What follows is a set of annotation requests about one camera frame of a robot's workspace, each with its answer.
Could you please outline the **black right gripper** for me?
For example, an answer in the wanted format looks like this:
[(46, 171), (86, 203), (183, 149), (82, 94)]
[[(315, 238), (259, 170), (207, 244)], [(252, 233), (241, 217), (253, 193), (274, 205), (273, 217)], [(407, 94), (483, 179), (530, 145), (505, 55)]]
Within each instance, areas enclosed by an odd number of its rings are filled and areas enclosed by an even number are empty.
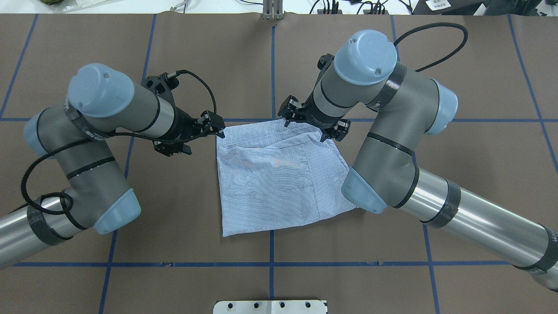
[(324, 95), (321, 87), (321, 79), (329, 66), (333, 64), (334, 56), (331, 54), (322, 55), (317, 62), (320, 70), (312, 93), (303, 102), (290, 95), (281, 104), (277, 115), (284, 119), (284, 127), (289, 127), (292, 123), (308, 123), (319, 128), (322, 132), (321, 142), (328, 139), (342, 140), (349, 133), (351, 121), (343, 119), (341, 116), (334, 117), (332, 113), (325, 113), (319, 109), (319, 104), (330, 104), (329, 98)]

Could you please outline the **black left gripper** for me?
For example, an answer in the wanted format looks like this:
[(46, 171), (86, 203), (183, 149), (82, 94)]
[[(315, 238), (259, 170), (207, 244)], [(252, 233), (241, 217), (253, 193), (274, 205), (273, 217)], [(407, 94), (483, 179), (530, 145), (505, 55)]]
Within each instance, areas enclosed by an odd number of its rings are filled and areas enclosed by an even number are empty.
[(162, 73), (149, 76), (142, 82), (142, 87), (152, 92), (157, 101), (155, 117), (148, 127), (142, 129), (142, 135), (152, 141), (155, 151), (168, 157), (177, 153), (192, 155), (187, 143), (194, 139), (210, 135), (225, 138), (225, 122), (217, 114), (213, 91), (197, 74), (189, 73), (207, 89), (213, 109), (205, 110), (200, 117), (195, 118), (176, 106), (172, 91), (179, 85), (177, 78), (180, 75), (181, 73)]

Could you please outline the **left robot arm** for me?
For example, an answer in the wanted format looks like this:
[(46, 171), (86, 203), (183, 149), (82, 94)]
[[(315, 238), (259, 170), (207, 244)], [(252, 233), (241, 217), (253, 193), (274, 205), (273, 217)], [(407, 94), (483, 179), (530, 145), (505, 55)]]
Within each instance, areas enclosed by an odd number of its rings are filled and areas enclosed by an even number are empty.
[[(224, 138), (216, 109), (191, 117), (175, 105), (173, 89), (189, 70), (147, 77), (141, 84), (100, 63), (83, 66), (70, 80), (64, 101), (44, 109), (24, 127), (39, 158), (20, 182), (24, 205), (1, 219), (1, 268), (94, 229), (109, 234), (141, 214), (141, 206), (106, 141), (131, 137), (152, 141), (160, 154), (191, 154), (188, 142)], [(32, 171), (55, 159), (69, 187), (39, 197), (28, 194)]]

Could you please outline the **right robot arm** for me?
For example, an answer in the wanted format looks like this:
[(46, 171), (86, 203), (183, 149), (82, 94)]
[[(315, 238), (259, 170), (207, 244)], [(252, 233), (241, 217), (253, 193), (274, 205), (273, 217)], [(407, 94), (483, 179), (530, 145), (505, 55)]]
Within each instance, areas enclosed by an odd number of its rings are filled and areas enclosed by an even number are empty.
[(343, 196), (372, 213), (398, 208), (426, 226), (445, 230), (530, 274), (556, 291), (556, 231), (518, 216), (413, 163), (425, 135), (454, 119), (458, 98), (434, 79), (397, 60), (385, 34), (362, 30), (335, 55), (323, 55), (313, 91), (300, 102), (289, 96), (278, 115), (321, 129), (321, 141), (341, 141), (359, 103), (377, 113), (341, 186)]

